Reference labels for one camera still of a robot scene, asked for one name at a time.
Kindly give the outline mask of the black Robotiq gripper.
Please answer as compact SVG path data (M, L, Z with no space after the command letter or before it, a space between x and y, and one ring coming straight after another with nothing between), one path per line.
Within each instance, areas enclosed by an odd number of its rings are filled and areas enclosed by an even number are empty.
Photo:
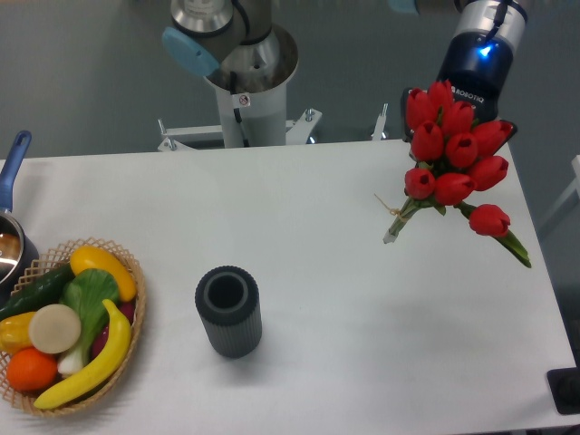
M513 63L514 54L508 43L482 32L466 32L452 38L444 57L438 82L449 81L456 101L469 102L480 122L498 116L498 100ZM415 114L409 101L414 88L405 88L401 95L401 126L405 140L414 134ZM512 121L499 120L500 146L517 133Z

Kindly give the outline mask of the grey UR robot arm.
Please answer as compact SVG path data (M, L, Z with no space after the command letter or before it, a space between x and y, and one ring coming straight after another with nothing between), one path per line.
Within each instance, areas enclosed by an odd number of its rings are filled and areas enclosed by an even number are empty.
M391 1L401 14L457 11L459 24L438 81L478 121L498 115L498 98L534 4L531 1ZM221 135L228 148L312 142L322 114L286 118L286 85L298 65L294 38L272 21L269 1L173 1L166 52L214 88Z

